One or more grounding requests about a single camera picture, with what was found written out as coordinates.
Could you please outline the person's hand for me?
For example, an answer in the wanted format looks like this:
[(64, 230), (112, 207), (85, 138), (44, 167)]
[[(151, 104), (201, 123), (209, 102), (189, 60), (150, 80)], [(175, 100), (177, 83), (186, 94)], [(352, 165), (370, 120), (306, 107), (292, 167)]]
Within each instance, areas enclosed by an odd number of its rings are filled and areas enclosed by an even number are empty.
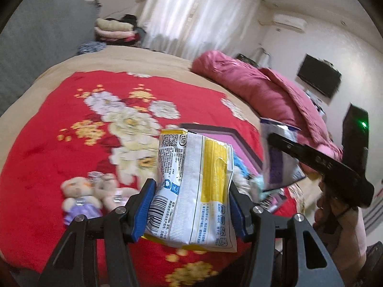
[(319, 183), (319, 188), (321, 196), (316, 203), (314, 229), (319, 231), (329, 225), (331, 230), (329, 234), (333, 234), (332, 230), (339, 225), (343, 231), (353, 231), (358, 224), (358, 210), (344, 204), (343, 201), (335, 197), (332, 190), (324, 182)]

